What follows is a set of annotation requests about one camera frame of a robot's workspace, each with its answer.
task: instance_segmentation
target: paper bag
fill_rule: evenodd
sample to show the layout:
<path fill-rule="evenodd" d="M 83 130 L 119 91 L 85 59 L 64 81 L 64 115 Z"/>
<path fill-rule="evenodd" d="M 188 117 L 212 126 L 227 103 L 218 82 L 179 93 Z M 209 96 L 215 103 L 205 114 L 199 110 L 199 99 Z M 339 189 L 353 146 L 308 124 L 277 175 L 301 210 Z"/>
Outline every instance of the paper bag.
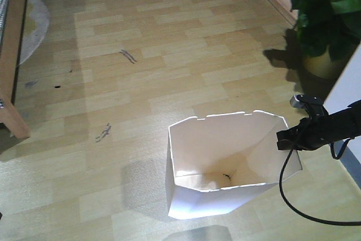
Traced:
<path fill-rule="evenodd" d="M 189 117 L 168 128 L 168 215 L 226 214 L 278 184 L 288 151 L 277 149 L 283 117 L 264 111 Z M 284 179 L 302 170 L 293 152 Z"/>

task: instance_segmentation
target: yellow pot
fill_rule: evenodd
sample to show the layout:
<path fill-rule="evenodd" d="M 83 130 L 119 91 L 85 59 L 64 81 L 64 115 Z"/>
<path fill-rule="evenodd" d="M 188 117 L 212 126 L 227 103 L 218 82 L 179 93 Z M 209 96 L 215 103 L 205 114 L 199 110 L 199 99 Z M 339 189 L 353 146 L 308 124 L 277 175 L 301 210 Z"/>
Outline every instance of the yellow pot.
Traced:
<path fill-rule="evenodd" d="M 331 61 L 328 50 L 326 50 L 321 56 L 305 56 L 303 58 L 303 66 L 315 76 L 323 79 L 335 80 L 338 79 L 349 59 L 350 58 L 347 57 Z"/>

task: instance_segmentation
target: round rug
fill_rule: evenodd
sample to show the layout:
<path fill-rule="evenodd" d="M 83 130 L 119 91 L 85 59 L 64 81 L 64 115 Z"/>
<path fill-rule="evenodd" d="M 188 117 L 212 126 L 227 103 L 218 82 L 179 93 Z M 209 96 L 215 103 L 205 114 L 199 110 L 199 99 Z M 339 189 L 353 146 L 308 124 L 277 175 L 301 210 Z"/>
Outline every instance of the round rug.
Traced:
<path fill-rule="evenodd" d="M 49 18 L 49 11 L 41 0 L 28 0 L 19 65 L 23 64 L 44 40 Z"/>

